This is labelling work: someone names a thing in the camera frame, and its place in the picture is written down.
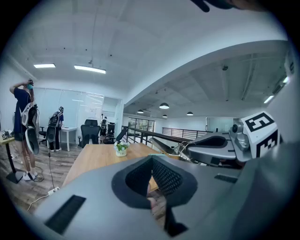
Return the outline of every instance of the wooden floor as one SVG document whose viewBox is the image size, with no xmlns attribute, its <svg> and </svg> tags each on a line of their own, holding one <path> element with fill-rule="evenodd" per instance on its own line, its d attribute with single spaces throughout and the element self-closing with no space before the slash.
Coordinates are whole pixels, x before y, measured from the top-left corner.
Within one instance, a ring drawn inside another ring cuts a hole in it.
<svg viewBox="0 0 300 240">
<path fill-rule="evenodd" d="M 9 144 L 11 155 L 13 156 L 13 162 L 15 168 L 24 171 L 21 158 L 16 151 L 14 142 Z M 76 160 L 77 156 L 81 152 L 82 148 L 76 144 L 70 144 L 70 152 L 67 152 L 67 144 L 61 143 L 62 151 L 51 152 L 51 171 L 53 176 L 53 182 L 55 187 L 61 187 L 64 182 L 67 173 Z M 48 149 L 45 144 L 40 144 L 39 154 L 36 157 L 36 171 L 38 173 L 37 180 L 42 178 L 41 169 L 43 169 L 44 180 L 42 182 L 24 181 L 20 180 L 18 184 L 14 184 L 6 179 L 6 176 L 11 172 L 11 167 L 8 161 L 5 146 L 0 146 L 0 180 L 7 190 L 12 202 L 27 210 L 30 203 L 38 198 L 48 194 L 48 191 L 53 189 L 51 174 L 49 170 L 49 157 Z M 152 215 L 163 226 L 165 221 L 165 198 L 159 190 L 149 193 L 148 197 L 153 197 L 156 200 L 155 206 L 152 209 Z M 45 198 L 40 199 L 31 205 L 29 210 L 33 213 L 34 210 L 40 205 Z"/>
</svg>

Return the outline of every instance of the potted plant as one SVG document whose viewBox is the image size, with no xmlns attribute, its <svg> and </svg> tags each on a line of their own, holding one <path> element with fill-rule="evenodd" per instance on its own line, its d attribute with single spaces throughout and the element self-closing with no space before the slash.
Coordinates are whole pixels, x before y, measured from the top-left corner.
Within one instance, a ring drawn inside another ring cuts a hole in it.
<svg viewBox="0 0 300 240">
<path fill-rule="evenodd" d="M 126 149 L 129 147 L 130 143 L 124 142 L 123 140 L 120 143 L 114 143 L 114 149 L 116 150 L 116 155 L 118 157 L 124 157 L 127 155 Z"/>
</svg>

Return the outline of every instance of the white pot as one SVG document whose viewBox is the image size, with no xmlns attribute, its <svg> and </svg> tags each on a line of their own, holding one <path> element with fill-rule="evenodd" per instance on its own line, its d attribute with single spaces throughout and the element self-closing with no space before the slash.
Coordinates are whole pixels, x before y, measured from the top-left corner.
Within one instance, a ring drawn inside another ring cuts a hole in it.
<svg viewBox="0 0 300 240">
<path fill-rule="evenodd" d="M 126 149 L 125 150 L 121 150 L 121 151 L 116 151 L 116 155 L 118 156 L 118 157 L 124 157 L 124 156 L 126 156 L 127 155 L 127 152 L 126 152 Z"/>
</svg>

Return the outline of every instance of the power strip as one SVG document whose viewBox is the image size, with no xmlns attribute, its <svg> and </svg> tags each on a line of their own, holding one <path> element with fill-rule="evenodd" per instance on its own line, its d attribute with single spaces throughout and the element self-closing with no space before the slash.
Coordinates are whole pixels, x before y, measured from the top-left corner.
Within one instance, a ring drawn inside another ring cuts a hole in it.
<svg viewBox="0 0 300 240">
<path fill-rule="evenodd" d="M 60 188 L 56 187 L 48 192 L 49 195 L 52 195 L 54 192 L 58 191 Z"/>
</svg>

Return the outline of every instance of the desk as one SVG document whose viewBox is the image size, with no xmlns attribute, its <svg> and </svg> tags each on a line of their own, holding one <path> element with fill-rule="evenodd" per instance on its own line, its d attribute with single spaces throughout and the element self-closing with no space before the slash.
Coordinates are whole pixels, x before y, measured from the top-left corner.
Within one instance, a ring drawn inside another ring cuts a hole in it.
<svg viewBox="0 0 300 240">
<path fill-rule="evenodd" d="M 10 138 L 4 139 L 4 140 L 0 139 L 0 145 L 5 145 L 6 146 L 6 152 L 7 152 L 10 167 L 11 167 L 11 170 L 12 170 L 12 172 L 10 172 L 6 176 L 6 178 L 8 180 L 10 180 L 11 182 L 17 184 L 21 180 L 21 178 L 23 177 L 23 171 L 21 171 L 19 169 L 15 169 L 13 159 L 11 158 L 11 155 L 10 155 L 9 143 L 13 142 L 14 140 L 15 140 L 14 137 L 10 137 Z"/>
<path fill-rule="evenodd" d="M 77 142 L 77 128 L 76 127 L 61 127 L 60 131 L 60 141 L 61 141 L 61 132 L 67 133 L 67 151 L 70 152 L 70 145 L 69 145 L 69 132 L 76 131 L 76 142 Z"/>
<path fill-rule="evenodd" d="M 75 160 L 62 186 L 87 171 L 134 158 L 146 157 L 150 153 L 159 153 L 143 143 L 133 143 L 127 148 L 125 157 L 117 157 L 113 146 L 113 144 L 86 144 Z M 157 188 L 158 186 L 152 177 L 150 180 L 150 191 L 154 191 Z"/>
</svg>

